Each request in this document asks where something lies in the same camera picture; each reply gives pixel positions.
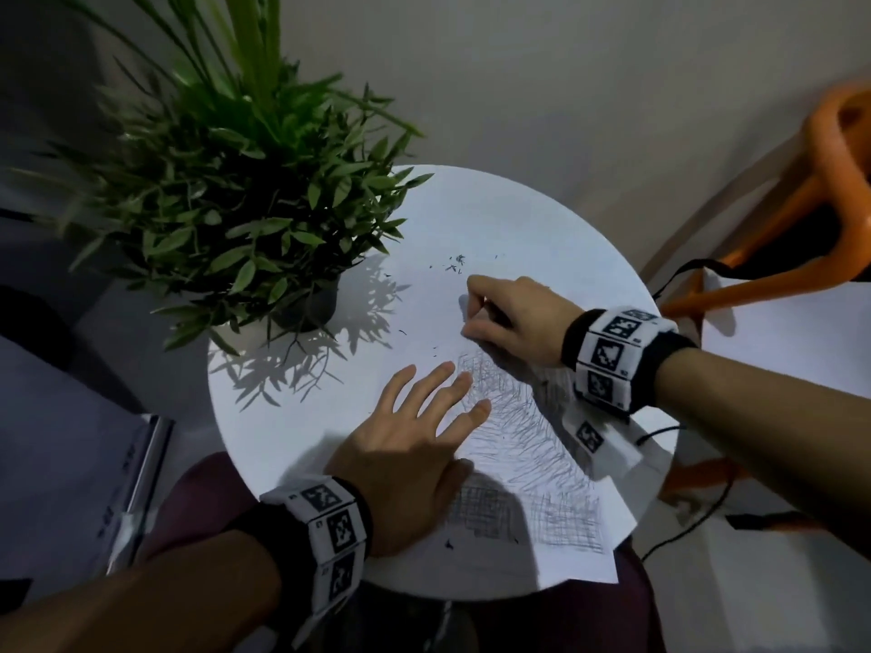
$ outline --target black strap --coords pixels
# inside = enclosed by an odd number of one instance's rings
[[[699,270],[699,268],[708,268],[710,270],[713,270],[714,273],[720,275],[721,277],[735,277],[734,268],[729,267],[721,261],[717,261],[715,258],[694,258],[681,265],[681,267],[678,268],[678,270],[676,270],[674,274],[671,275],[671,277],[669,277],[668,281],[662,285],[662,288],[653,294],[653,299],[658,300],[662,296],[662,291],[664,291],[668,284],[670,284],[671,281],[679,274],[686,273],[691,270]]]

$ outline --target wire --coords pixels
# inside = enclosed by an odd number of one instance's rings
[[[668,431],[678,431],[681,428],[684,428],[683,424],[681,424],[679,426],[669,426],[666,428],[660,428],[659,431],[653,431],[653,433],[644,434],[640,438],[638,438],[637,442],[635,443],[635,446],[640,447],[645,442],[647,442],[648,439],[652,438],[654,435],[659,435],[660,433],[667,433]]]
[[[669,538],[669,539],[665,539],[664,541],[660,541],[659,543],[657,543],[656,545],[654,545],[652,548],[650,548],[649,550],[647,550],[647,554],[644,555],[643,557],[641,557],[641,563],[644,563],[645,561],[647,561],[647,559],[650,557],[650,555],[652,555],[652,554],[653,554],[654,552],[656,552],[658,549],[660,549],[660,548],[664,548],[664,547],[665,547],[666,545],[668,545],[669,543],[673,543],[673,542],[675,542],[675,541],[679,541],[679,540],[682,539],[684,536],[689,536],[693,531],[695,531],[696,529],[698,529],[698,528],[701,526],[701,524],[702,524],[705,520],[707,520],[708,518],[710,518],[711,516],[713,516],[714,512],[715,512],[718,508],[720,508],[721,506],[723,506],[723,503],[725,502],[726,497],[729,496],[729,491],[732,490],[732,486],[733,486],[734,483],[735,483],[735,475],[736,475],[736,474],[737,474],[737,473],[732,472],[732,473],[729,475],[729,481],[725,484],[725,488],[723,489],[723,494],[721,494],[721,496],[719,497],[719,499],[717,499],[717,500],[716,500],[716,501],[711,505],[711,507],[710,507],[707,511],[705,511],[705,514],[704,514],[703,516],[701,516],[698,520],[696,520],[694,523],[692,523],[690,526],[688,526],[686,529],[684,529],[682,532],[680,532],[680,534],[678,534],[677,536],[672,536],[672,537]]]

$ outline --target white round table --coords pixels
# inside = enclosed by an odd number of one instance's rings
[[[412,176],[428,172],[435,175],[409,191],[396,214],[408,219],[401,228],[405,240],[389,243],[388,257],[367,258],[343,275],[337,311],[328,324],[334,340],[317,331],[301,335],[301,346],[290,346],[289,335],[258,348],[264,330],[250,326],[241,337],[227,335],[244,350],[242,360],[230,359],[212,344],[209,389],[215,418],[236,469],[255,495],[276,487],[288,473],[320,472],[339,442],[372,411],[383,388],[376,367],[404,341],[390,316],[391,304],[401,298],[397,284],[409,266],[499,278],[528,275],[585,309],[634,305],[657,311],[611,243],[553,199],[506,178],[458,167],[419,165]],[[457,262],[457,255],[466,256]],[[420,366],[418,375],[429,370]],[[676,423],[655,408],[634,418],[647,431]],[[632,532],[659,493],[677,439],[673,431],[657,435],[642,447],[645,460],[625,477],[597,482],[605,544],[611,549]],[[391,560],[377,561],[367,565],[368,580],[449,600],[509,597],[565,579],[550,573],[530,587],[484,572],[473,582],[450,574],[434,581],[431,570],[416,573],[408,565],[391,568]]]

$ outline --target floor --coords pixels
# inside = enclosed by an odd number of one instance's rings
[[[113,284],[76,332],[142,405],[177,421],[160,500],[203,456],[223,449],[206,383],[206,340],[161,347],[168,323],[151,296]],[[681,530],[655,503],[639,553]],[[740,533],[714,518],[647,562],[670,653],[854,653],[867,650],[871,564],[826,534]]]

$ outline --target plant pot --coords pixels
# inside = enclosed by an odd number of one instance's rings
[[[338,295],[339,278],[336,278],[329,287],[296,300],[287,307],[276,309],[270,315],[285,330],[311,332],[326,325],[333,317]]]

